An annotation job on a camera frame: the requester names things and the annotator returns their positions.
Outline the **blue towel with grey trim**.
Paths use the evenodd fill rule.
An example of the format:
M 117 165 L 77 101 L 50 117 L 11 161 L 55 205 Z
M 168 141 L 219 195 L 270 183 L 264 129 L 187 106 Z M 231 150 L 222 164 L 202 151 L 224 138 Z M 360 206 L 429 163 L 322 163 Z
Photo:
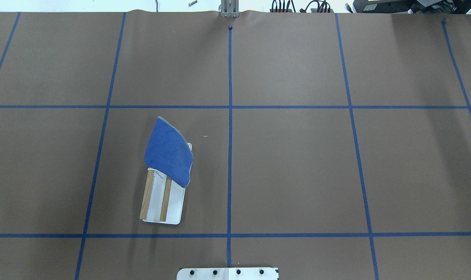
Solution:
M 181 132 L 161 116 L 157 117 L 147 142 L 144 163 L 170 177 L 181 188 L 190 184 L 192 150 Z

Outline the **right wooden rack rod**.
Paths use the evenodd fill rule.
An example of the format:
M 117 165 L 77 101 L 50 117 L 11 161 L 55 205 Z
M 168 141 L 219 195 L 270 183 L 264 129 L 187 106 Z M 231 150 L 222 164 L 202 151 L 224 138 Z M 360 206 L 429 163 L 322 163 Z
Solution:
M 170 194 L 171 194 L 171 185 L 172 185 L 172 179 L 170 177 L 166 177 L 165 187 L 163 191 L 162 207 L 161 207 L 161 213 L 160 213 L 160 222 L 165 222 L 167 219 L 169 199 L 170 199 Z

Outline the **wooden rack rod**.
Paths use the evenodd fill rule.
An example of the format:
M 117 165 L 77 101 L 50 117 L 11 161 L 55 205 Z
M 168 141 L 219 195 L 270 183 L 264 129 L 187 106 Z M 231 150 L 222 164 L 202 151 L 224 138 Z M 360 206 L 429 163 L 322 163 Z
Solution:
M 139 216 L 141 220 L 147 219 L 147 213 L 148 213 L 150 199 L 152 195 L 152 187 L 154 183 L 154 175 L 155 175 L 155 170 L 153 170 L 152 168 L 148 168 L 146 184 L 144 187 L 144 195 L 142 198 L 141 213 Z
M 163 191 L 162 207 L 161 207 L 161 213 L 160 213 L 160 222 L 165 222 L 167 219 L 169 199 L 170 199 L 170 194 L 171 194 L 171 185 L 172 185 L 172 179 L 170 177 L 166 177 L 165 187 Z

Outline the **left wooden rack rod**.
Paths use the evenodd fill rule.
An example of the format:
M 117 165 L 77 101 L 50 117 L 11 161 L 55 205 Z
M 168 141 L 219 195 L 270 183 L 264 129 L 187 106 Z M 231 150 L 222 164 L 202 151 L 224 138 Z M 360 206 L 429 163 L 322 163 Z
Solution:
M 148 168 L 146 184 L 144 187 L 144 195 L 142 198 L 141 213 L 139 216 L 141 220 L 147 219 L 147 213 L 148 213 L 150 199 L 152 195 L 152 187 L 154 183 L 154 175 L 155 175 L 155 170 L 153 170 L 152 168 Z

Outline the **white towel rack base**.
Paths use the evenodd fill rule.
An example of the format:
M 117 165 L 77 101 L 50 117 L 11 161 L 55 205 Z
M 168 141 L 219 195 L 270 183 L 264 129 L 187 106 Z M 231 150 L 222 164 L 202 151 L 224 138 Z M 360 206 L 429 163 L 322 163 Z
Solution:
M 146 166 L 147 169 L 152 168 L 153 170 L 155 170 L 155 174 L 150 205 L 147 213 L 147 219 L 144 219 L 142 221 L 148 223 L 178 225 L 181 222 L 185 193 L 187 188 L 180 186 L 179 183 L 172 179 L 167 219 L 165 222 L 160 222 L 160 213 L 162 207 L 163 191 L 165 187 L 165 179 L 166 177 L 168 177 L 168 175 L 151 167 L 150 164 L 146 164 Z

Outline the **aluminium frame post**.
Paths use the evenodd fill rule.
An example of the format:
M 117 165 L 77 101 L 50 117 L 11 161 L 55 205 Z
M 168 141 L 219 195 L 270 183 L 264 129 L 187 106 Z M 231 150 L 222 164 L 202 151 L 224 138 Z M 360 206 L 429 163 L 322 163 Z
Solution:
M 221 0 L 219 11 L 222 18 L 238 18 L 239 0 Z

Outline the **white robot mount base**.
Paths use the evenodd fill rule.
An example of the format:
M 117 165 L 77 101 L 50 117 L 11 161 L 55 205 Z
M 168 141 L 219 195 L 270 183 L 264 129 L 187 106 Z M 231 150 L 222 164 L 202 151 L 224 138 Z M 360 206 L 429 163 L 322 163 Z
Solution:
M 279 271 L 272 267 L 184 268 L 177 280 L 278 280 Z

